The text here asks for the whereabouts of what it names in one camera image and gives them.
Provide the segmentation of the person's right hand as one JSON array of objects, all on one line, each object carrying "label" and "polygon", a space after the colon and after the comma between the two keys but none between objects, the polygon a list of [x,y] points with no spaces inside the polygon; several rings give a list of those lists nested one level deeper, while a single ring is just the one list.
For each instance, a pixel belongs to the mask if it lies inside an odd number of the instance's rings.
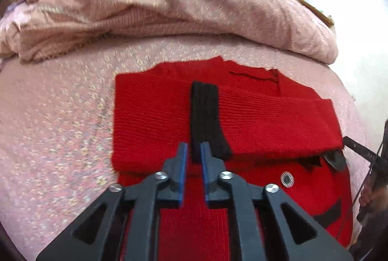
[{"label": "person's right hand", "polygon": [[387,186],[373,188],[371,178],[367,177],[359,198],[360,206],[370,206],[373,211],[382,211],[387,209],[387,201]]}]

